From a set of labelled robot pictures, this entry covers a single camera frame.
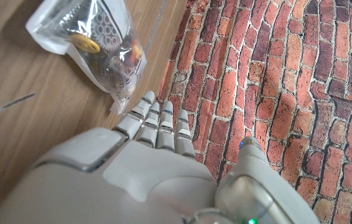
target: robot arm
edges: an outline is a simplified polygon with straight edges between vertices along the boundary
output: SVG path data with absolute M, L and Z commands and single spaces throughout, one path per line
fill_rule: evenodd
M 113 128 L 42 156 L 0 206 L 0 223 L 318 223 L 252 137 L 216 186 L 195 160 L 187 112 L 147 92 Z

